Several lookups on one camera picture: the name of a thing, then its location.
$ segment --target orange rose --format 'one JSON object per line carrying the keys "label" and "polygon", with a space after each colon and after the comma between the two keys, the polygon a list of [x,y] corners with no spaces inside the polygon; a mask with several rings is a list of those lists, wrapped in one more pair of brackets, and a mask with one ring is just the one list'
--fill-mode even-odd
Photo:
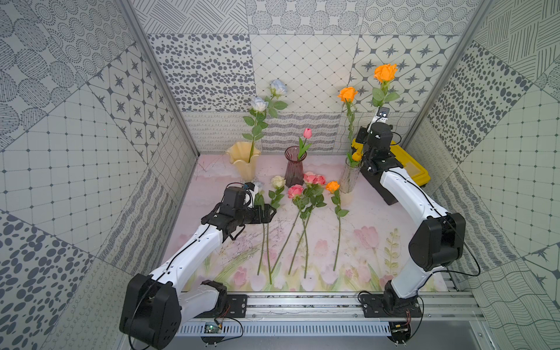
{"label": "orange rose", "polygon": [[345,87],[344,89],[342,89],[340,91],[340,95],[338,95],[338,97],[340,97],[340,100],[342,102],[346,102],[346,101],[352,102],[354,100],[354,96],[356,96],[357,94],[358,94],[358,91],[356,91],[356,89],[354,89],[351,86],[351,87]]}
{"label": "orange rose", "polygon": [[339,187],[340,185],[338,184],[338,182],[331,181],[326,185],[326,190],[331,193],[334,193],[334,191],[338,190]]}
{"label": "orange rose", "polygon": [[384,81],[391,81],[395,78],[395,73],[398,71],[396,64],[392,66],[390,64],[384,64],[383,66],[379,66],[375,68],[374,78],[379,80],[380,83]]}

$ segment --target vase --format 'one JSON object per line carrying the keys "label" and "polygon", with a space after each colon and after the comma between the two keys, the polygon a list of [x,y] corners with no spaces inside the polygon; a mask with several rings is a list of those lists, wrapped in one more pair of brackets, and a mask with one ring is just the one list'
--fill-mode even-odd
{"label": "vase", "polygon": [[288,188],[294,185],[303,185],[304,184],[304,165],[303,160],[307,157],[307,152],[301,157],[300,160],[297,159],[298,154],[300,153],[300,146],[292,146],[286,148],[284,155],[288,160],[288,166],[286,166],[286,174],[284,178],[286,178],[286,186]]}
{"label": "vase", "polygon": [[228,148],[226,153],[230,156],[230,163],[235,165],[237,172],[244,182],[251,182],[255,179],[256,161],[260,156],[260,151],[255,147],[253,156],[249,162],[251,154],[251,142],[236,142]]}
{"label": "vase", "polygon": [[351,167],[350,163],[348,162],[348,158],[346,158],[344,170],[342,171],[342,175],[340,176],[340,180],[338,181],[338,184],[340,185],[340,191],[342,193],[350,193],[354,190],[361,167],[361,164],[358,167]]}

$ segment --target white rose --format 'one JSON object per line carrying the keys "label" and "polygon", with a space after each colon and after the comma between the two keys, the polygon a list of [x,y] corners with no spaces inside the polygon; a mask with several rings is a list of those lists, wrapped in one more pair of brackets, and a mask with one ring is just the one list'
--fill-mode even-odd
{"label": "white rose", "polygon": [[260,97],[254,97],[251,101],[251,106],[256,112],[262,112],[268,107],[268,102],[265,102]]}
{"label": "white rose", "polygon": [[276,175],[275,177],[272,178],[270,184],[274,188],[281,188],[286,186],[286,179],[281,177],[280,175]]}
{"label": "white rose", "polygon": [[277,96],[284,96],[288,93],[288,88],[280,81],[280,79],[273,80],[272,83],[270,83],[270,89],[272,90],[272,93]]}

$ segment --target black mounting plate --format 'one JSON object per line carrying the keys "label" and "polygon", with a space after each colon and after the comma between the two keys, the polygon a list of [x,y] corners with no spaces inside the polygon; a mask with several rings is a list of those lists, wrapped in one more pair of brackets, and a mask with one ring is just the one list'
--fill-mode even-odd
{"label": "black mounting plate", "polygon": [[[383,309],[383,294],[362,294],[360,295],[360,302],[362,304],[363,316],[365,318],[406,318],[406,311],[390,315]],[[411,317],[422,316],[422,309],[420,306],[412,305],[409,309]]]}

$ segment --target clear glass vase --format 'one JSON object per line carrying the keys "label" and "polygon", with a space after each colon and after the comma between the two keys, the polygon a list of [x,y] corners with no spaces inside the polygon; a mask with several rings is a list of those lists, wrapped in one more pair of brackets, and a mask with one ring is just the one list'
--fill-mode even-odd
{"label": "clear glass vase", "polygon": [[288,165],[286,166],[286,186],[290,188],[294,185],[303,185],[304,184],[304,165],[303,160],[307,157],[307,152],[301,156],[301,159],[298,160],[297,156],[300,153],[300,146],[292,146],[286,148],[284,155],[288,160]]}
{"label": "clear glass vase", "polygon": [[340,185],[340,191],[342,193],[350,193],[354,190],[361,167],[361,163],[357,167],[351,167],[350,163],[348,162],[348,158],[346,158],[344,170],[342,171],[342,175],[340,176],[340,180],[338,181],[338,184]]}

